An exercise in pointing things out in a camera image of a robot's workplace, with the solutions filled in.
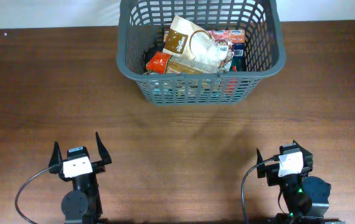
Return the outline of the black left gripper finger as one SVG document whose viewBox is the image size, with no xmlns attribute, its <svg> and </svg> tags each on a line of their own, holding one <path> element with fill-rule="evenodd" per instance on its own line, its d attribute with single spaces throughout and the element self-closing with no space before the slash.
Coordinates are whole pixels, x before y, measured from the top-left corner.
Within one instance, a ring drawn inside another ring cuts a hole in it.
<svg viewBox="0 0 355 224">
<path fill-rule="evenodd" d="M 50 157 L 49 165 L 48 167 L 53 167 L 53 168 L 61 168 L 62 166 L 62 154 L 60 151 L 60 146 L 57 141 L 54 142 L 54 149 L 52 152 L 52 155 Z"/>
<path fill-rule="evenodd" d="M 111 156 L 108 150 L 106 149 L 106 147 L 104 146 L 104 144 L 102 143 L 102 140 L 100 139 L 100 135 L 98 132 L 95 133 L 95 137 L 97 142 L 98 153 L 100 155 L 103 164 L 104 165 L 111 164 L 112 163 Z"/>
</svg>

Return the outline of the teal wet wipes pack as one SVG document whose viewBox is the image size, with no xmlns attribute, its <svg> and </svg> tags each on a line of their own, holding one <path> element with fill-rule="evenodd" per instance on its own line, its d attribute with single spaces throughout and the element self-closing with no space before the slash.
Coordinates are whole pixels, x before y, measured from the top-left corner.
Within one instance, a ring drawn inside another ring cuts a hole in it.
<svg viewBox="0 0 355 224">
<path fill-rule="evenodd" d="M 159 83 L 155 83 L 154 85 L 151 85 L 152 92 L 154 95 L 173 95 L 173 89 L 170 85 L 159 85 Z"/>
</svg>

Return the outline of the orange spaghetti packet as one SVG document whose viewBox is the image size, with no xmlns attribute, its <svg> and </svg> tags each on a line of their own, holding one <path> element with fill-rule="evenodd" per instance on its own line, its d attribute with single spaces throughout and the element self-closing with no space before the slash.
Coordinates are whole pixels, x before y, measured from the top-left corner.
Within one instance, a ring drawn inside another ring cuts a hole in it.
<svg viewBox="0 0 355 224">
<path fill-rule="evenodd" d="M 200 62 L 193 62 L 186 60 L 177 56 L 172 56 L 160 51 L 155 52 L 153 57 L 147 61 L 144 68 L 146 69 L 145 75 L 160 74 L 165 75 L 169 73 L 181 75 L 200 75 L 203 73 L 216 73 L 219 71 L 218 68 L 206 65 Z M 152 94 L 151 85 L 159 83 L 159 85 L 170 85 L 173 89 L 173 95 L 181 99 L 187 96 L 190 99 L 199 95 L 200 98 L 204 99 L 207 96 L 211 98 L 218 98 L 220 92 L 224 89 L 224 81 L 216 81 L 213 83 L 210 79 L 189 79 L 189 80 L 149 80 L 146 82 L 141 82 L 142 89 L 147 95 Z M 173 95 L 165 95 L 169 100 Z"/>
</svg>

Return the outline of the Kleenex tissue multipack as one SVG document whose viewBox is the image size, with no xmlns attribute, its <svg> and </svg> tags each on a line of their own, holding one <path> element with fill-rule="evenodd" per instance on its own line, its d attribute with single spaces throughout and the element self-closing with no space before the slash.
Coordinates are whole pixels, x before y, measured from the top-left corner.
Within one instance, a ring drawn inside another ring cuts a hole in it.
<svg viewBox="0 0 355 224">
<path fill-rule="evenodd" d="M 243 30 L 170 29 L 164 37 L 163 52 L 219 67 L 235 55 L 234 46 L 243 47 Z"/>
</svg>

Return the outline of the white rice bag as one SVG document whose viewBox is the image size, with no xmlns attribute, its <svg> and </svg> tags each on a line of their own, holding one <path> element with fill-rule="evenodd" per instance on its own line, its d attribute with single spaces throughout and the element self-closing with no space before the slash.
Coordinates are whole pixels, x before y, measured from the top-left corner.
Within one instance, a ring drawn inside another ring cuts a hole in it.
<svg viewBox="0 0 355 224">
<path fill-rule="evenodd" d="M 178 15 L 164 35 L 163 52 L 216 67 L 221 72 L 230 70 L 234 56 L 228 31 L 205 30 Z"/>
</svg>

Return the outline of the green Nescafe coffee bag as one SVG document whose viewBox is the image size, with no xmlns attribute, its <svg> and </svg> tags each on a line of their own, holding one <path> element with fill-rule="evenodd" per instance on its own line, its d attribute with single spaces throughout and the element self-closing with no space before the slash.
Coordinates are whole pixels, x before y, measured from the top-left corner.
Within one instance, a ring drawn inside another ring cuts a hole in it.
<svg viewBox="0 0 355 224">
<path fill-rule="evenodd" d="M 229 71 L 230 72 L 245 72 L 246 66 L 245 66 L 244 57 L 233 56 Z"/>
</svg>

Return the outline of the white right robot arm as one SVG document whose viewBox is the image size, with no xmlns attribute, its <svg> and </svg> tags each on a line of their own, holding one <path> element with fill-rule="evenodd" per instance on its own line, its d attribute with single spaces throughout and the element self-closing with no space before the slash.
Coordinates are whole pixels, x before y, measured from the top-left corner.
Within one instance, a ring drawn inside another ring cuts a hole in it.
<svg viewBox="0 0 355 224">
<path fill-rule="evenodd" d="M 279 153 L 264 159 L 259 149 L 256 150 L 257 162 L 243 176 L 240 186 L 240 203 L 244 223 L 249 223 L 245 203 L 245 182 L 248 176 L 257 172 L 259 179 L 265 178 L 269 187 L 279 187 L 277 203 L 283 199 L 286 210 L 277 213 L 274 218 L 266 218 L 265 223 L 280 224 L 334 224 L 342 223 L 337 218 L 324 217 L 329 209 L 331 184 L 323 179 L 310 176 L 313 170 L 313 154 L 296 141 L 281 145 Z"/>
</svg>

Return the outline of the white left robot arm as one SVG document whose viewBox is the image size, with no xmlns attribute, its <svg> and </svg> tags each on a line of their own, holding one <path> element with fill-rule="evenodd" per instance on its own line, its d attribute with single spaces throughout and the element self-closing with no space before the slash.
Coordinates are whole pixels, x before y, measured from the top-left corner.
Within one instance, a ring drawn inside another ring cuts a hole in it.
<svg viewBox="0 0 355 224">
<path fill-rule="evenodd" d="M 84 146 L 69 149 L 67 158 L 63 159 L 58 142 L 54 142 L 49 172 L 57 174 L 65 182 L 71 182 L 73 186 L 73 190 L 68 192 L 61 202 L 65 223 L 107 222 L 101 217 L 103 209 L 97 174 L 105 172 L 105 166 L 111 163 L 111 158 L 102 143 L 98 143 L 98 150 L 101 159 L 96 162 L 90 160 L 88 150 Z"/>
</svg>

